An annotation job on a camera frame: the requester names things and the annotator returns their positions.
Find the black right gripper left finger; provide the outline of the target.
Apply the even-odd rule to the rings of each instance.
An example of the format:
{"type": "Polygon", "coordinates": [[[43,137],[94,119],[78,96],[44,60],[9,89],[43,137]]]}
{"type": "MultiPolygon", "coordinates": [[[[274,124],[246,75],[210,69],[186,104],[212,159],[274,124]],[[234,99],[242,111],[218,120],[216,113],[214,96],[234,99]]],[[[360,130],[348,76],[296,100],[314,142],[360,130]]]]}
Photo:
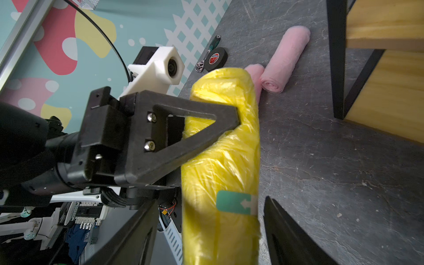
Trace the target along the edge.
{"type": "Polygon", "coordinates": [[[158,218],[157,201],[146,202],[85,264],[150,264],[159,222],[158,218]]]}

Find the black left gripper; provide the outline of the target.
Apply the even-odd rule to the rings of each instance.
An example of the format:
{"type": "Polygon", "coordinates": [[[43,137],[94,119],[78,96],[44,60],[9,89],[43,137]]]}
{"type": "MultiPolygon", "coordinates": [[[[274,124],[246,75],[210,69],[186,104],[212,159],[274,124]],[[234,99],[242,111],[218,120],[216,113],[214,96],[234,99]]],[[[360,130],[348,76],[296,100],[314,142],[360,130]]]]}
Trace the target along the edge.
{"type": "Polygon", "coordinates": [[[72,189],[143,187],[155,184],[240,125],[234,106],[172,97],[152,91],[119,100],[110,87],[93,90],[80,131],[72,134],[72,157],[57,165],[72,189]],[[183,136],[187,118],[211,122],[183,136]]]}

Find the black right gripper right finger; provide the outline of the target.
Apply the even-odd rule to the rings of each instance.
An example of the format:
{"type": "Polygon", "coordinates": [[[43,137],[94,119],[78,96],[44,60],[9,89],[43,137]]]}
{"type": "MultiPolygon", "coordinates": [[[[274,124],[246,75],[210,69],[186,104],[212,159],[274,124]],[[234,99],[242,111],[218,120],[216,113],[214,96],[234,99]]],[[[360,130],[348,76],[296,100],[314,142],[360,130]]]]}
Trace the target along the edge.
{"type": "Polygon", "coordinates": [[[337,265],[275,199],[266,197],[263,218],[271,264],[337,265]]]}

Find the yellow trash bag roll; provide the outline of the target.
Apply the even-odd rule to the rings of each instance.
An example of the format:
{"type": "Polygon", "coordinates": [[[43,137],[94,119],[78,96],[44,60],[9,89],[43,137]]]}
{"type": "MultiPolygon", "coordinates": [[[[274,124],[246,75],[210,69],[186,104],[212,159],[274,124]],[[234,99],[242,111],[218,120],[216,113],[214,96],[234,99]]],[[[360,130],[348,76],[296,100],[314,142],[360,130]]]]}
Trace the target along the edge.
{"type": "Polygon", "coordinates": [[[254,83],[244,69],[222,68],[199,79],[190,99],[236,107],[240,125],[181,168],[183,263],[255,265],[261,147],[254,83]]]}

